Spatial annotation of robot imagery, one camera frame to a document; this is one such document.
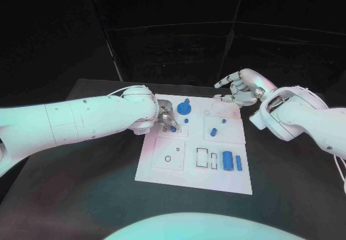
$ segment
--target cable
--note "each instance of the cable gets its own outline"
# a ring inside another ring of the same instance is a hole
[[[125,90],[125,89],[129,89],[129,88],[145,88],[145,86],[143,85],[126,86],[126,87],[118,89],[116,91],[113,91],[112,93],[109,93],[106,96],[109,96],[109,95],[115,94],[116,92],[119,92],[120,90]]]
[[[342,176],[342,172],[341,172],[341,169],[340,169],[340,166],[338,166],[338,163],[337,163],[337,156],[335,156],[335,155],[332,155],[332,160],[334,160],[335,167],[337,167],[337,169],[338,169],[340,178],[341,178],[341,180],[342,180],[342,182],[344,182],[344,176]]]

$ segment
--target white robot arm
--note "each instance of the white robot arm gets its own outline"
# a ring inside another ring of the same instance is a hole
[[[156,100],[145,86],[125,89],[122,97],[110,95],[115,91],[107,96],[0,108],[0,176],[28,155],[58,145],[125,129],[145,134],[154,123],[178,129],[171,103]]]
[[[346,108],[328,108],[321,98],[299,86],[280,87],[253,70],[243,69],[227,75],[214,88],[230,83],[231,95],[214,95],[213,99],[249,106],[260,100],[259,110],[249,121],[262,130],[289,141],[306,133],[321,150],[346,159]]]

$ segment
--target table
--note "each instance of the table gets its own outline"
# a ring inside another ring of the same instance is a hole
[[[67,100],[136,83],[79,79]],[[194,97],[229,89],[145,84],[154,93]],[[32,154],[0,205],[2,239],[102,239],[168,213],[237,217],[305,239],[340,239],[346,195],[332,156],[306,134],[289,142],[247,121],[240,109],[252,195],[133,181],[143,136],[131,130]]]

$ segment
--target blue object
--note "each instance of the blue object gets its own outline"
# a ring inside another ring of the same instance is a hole
[[[191,106],[190,106],[190,100],[188,98],[184,99],[184,102],[181,102],[178,105],[177,105],[177,112],[181,114],[181,115],[187,115],[190,112],[191,112]]]
[[[236,169],[237,171],[242,171],[242,162],[240,162],[240,156],[234,156],[234,161],[236,161]]]
[[[233,156],[230,151],[224,151],[221,153],[221,162],[223,162],[223,170],[231,171],[233,167]]]
[[[213,128],[211,131],[210,131],[210,136],[211,136],[211,137],[214,137],[216,131],[217,131],[217,129]]]

